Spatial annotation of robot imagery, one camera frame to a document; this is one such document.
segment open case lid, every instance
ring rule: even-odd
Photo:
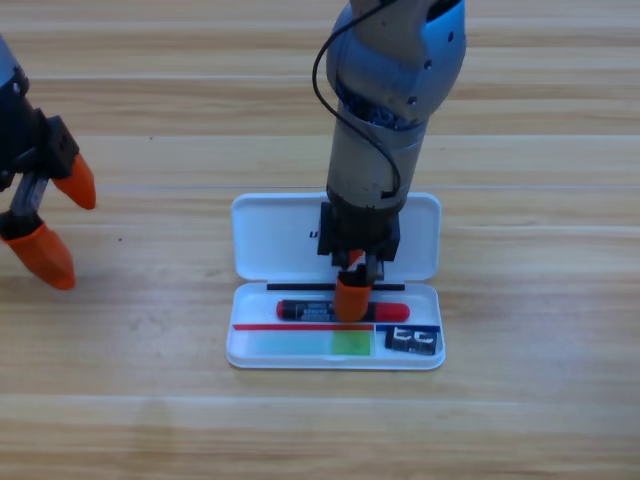
[[[247,194],[232,205],[236,271],[250,281],[335,282],[338,268],[317,254],[319,193]],[[400,246],[385,263],[384,283],[424,281],[438,270],[442,208],[433,195],[411,193],[400,212]]]

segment wood grain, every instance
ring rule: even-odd
[[[445,213],[441,369],[227,363],[229,207],[322,190],[309,71],[344,3],[0,2],[99,204],[45,197],[72,292],[0,254],[0,478],[640,478],[636,0],[467,0],[414,183]]]

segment marker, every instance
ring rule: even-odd
[[[363,322],[405,322],[409,318],[409,307],[403,303],[369,303]],[[299,322],[337,322],[332,302],[301,302],[282,300],[278,302],[280,320]]]

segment white case tray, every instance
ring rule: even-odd
[[[276,306],[283,299],[332,299],[330,290],[296,287],[335,284],[338,269],[330,257],[317,254],[315,232],[325,201],[324,193],[249,194],[234,201],[236,270],[254,283],[238,288],[234,297],[229,362],[241,368],[280,369],[431,370],[442,365],[446,352],[438,295],[424,283],[438,268],[441,225],[440,203],[429,194],[409,196],[400,213],[396,260],[385,264],[384,284],[404,290],[374,291],[371,298],[409,306],[406,322],[344,325],[277,317]],[[433,347],[434,336],[435,349],[415,351],[416,345]],[[388,348],[408,342],[410,352]]]

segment metal robot link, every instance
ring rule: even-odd
[[[336,313],[353,322],[395,259],[398,214],[429,120],[461,71],[464,0],[351,0],[319,58],[325,52],[339,105],[333,110],[316,89],[337,118],[318,254],[340,267]]]

